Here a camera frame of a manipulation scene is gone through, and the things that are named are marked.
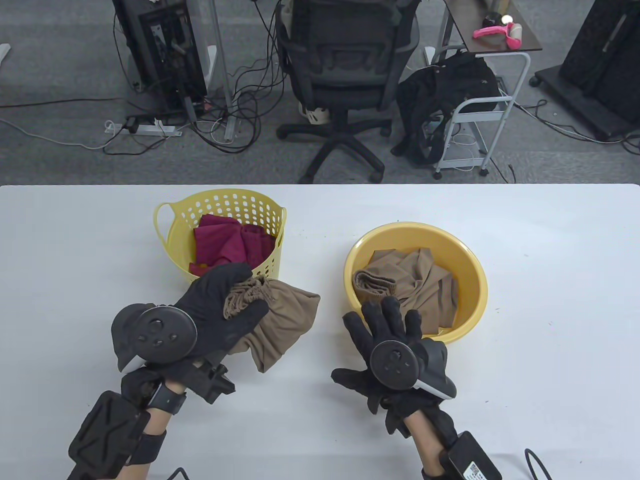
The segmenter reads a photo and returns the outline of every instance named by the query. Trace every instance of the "chair base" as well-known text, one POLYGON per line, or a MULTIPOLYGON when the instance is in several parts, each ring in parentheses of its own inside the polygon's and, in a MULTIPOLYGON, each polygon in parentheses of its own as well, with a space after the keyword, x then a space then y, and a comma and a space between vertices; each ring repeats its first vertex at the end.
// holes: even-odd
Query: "chair base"
POLYGON ((348 112, 333 112, 333 120, 326 125, 308 124, 286 124, 281 125, 276 130, 276 136, 280 140, 286 139, 291 134, 308 134, 326 138, 324 145, 316 154, 315 158, 307 168, 305 174, 298 181, 299 184, 311 184, 320 166, 333 150, 339 145, 349 147, 362 157, 375 172, 369 176, 372 183, 380 183, 385 174, 385 165, 369 150, 355 135, 366 130, 380 129, 380 134, 384 137, 391 135, 391 120, 362 120, 353 124, 348 123, 348 112))

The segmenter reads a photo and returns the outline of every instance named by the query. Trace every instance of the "forearm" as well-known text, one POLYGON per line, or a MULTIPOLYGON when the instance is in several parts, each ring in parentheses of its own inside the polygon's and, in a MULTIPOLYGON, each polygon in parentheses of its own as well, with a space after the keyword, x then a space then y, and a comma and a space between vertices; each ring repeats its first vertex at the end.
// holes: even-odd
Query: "forearm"
MULTIPOLYGON (((164 384, 169 390, 177 394, 183 394, 185 391, 185 387, 178 383, 167 380, 164 384)), ((149 408, 147 411, 151 414, 151 418, 145 427, 145 433, 147 435, 162 435, 172 415, 157 408, 149 408)), ((120 471, 116 480, 145 480, 149 473, 149 467, 151 467, 150 463, 146 465, 128 465, 120 471)))
POLYGON ((439 477, 444 474, 440 464, 440 454, 444 446, 438 439, 431 422, 420 410, 404 419, 404 424, 411 432, 415 446, 420 454, 424 472, 430 477, 439 477))

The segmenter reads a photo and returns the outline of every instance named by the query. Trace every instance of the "yellow bowl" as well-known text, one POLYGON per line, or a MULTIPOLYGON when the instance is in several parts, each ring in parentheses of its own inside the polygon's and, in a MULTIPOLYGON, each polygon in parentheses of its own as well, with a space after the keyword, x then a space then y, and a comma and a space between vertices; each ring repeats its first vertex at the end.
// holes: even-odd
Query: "yellow bowl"
POLYGON ((458 311, 452 328, 441 328, 438 335, 425 335, 434 340, 454 342, 477 325, 486 309, 488 286, 480 262, 469 248, 450 233, 431 225, 397 222, 371 230, 351 248, 344 265, 344 288, 353 310, 358 313, 360 301, 353 290, 353 274, 368 265, 376 250, 396 249, 411 252, 430 248, 435 262, 449 270, 460 288, 458 311))

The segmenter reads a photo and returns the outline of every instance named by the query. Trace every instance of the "chair backrest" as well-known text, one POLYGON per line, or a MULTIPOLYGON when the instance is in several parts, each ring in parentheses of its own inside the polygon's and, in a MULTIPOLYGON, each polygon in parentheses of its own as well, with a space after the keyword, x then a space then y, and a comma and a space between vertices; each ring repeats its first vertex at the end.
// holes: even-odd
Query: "chair backrest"
POLYGON ((280 61, 307 108, 386 108, 419 41, 420 0, 294 0, 280 61))

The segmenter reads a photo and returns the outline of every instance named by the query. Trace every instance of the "white table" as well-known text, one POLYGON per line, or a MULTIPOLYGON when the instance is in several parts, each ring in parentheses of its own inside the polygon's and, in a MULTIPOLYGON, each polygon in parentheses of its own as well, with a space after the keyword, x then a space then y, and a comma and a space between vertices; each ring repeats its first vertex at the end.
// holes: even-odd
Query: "white table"
MULTIPOLYGON (((0 188, 3 480, 66 478, 81 421, 103 390, 119 388, 113 316, 185 289, 153 231, 153 208, 205 189, 0 188)), ((192 480, 419 478, 412 442, 388 436, 383 416, 329 377, 362 365, 340 321, 344 259, 358 237, 396 220, 452 232, 485 268, 489 305, 450 346, 458 398, 444 408, 504 478, 529 477, 525 447, 556 480, 640 477, 640 188, 253 189, 289 210, 280 278, 322 296, 316 324, 267 374, 249 354, 228 358, 237 392, 212 406, 189 396, 154 479, 178 466, 192 480)))

